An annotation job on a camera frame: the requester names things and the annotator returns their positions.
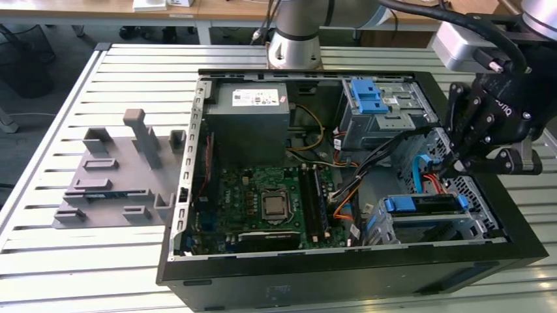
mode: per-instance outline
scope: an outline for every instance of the motherboard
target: motherboard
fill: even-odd
[[[223,169],[217,211],[199,214],[201,253],[346,246],[342,223],[329,224],[333,190],[328,167]]]

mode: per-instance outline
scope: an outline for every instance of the sticker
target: sticker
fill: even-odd
[[[366,205],[364,206],[362,213],[364,214],[370,214],[372,210],[374,210],[374,206],[372,204],[366,203]]]
[[[398,104],[397,97],[384,98],[384,103],[385,104]]]
[[[360,239],[360,229],[357,228],[354,224],[352,224],[350,226],[350,233],[354,235],[357,239]]]
[[[341,149],[342,149],[342,140],[336,139],[336,140],[333,141],[333,145],[334,145],[334,149],[336,149],[336,150],[341,150]]]
[[[237,89],[233,92],[233,106],[278,106],[278,89]]]
[[[86,198],[106,198],[103,194],[86,194]]]
[[[171,18],[194,18],[191,14],[169,14]]]

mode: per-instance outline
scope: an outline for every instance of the green motherboard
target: green motherboard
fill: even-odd
[[[217,212],[202,215],[202,224],[214,224],[202,231],[203,247],[209,254],[234,252],[235,236],[246,232],[294,231],[301,234],[300,249],[336,248],[346,245],[341,222],[329,225],[328,238],[306,236],[304,197],[298,178],[300,168],[225,169],[219,177]],[[324,195],[334,190],[332,171],[317,170]]]

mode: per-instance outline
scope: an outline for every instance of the ram slot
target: ram slot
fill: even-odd
[[[306,223],[306,238],[312,242],[317,243],[326,237],[322,211],[325,214],[326,212],[325,207],[321,205],[324,203],[324,199],[316,169],[302,166],[298,171],[298,180],[301,187],[304,219]]]

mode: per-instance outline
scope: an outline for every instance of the slotted aluminum profile table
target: slotted aluminum profile table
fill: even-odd
[[[325,69],[432,72],[446,92],[470,74],[422,49],[324,48]],[[163,226],[55,230],[52,216],[86,151],[88,127],[133,136],[126,109],[146,111],[158,135],[187,129],[199,68],[265,68],[263,48],[115,44],[95,51],[0,211],[2,312],[189,312],[155,285]],[[293,306],[320,312],[555,312],[557,310],[557,158],[553,137],[535,144],[537,177],[501,178],[551,256],[450,295]]]

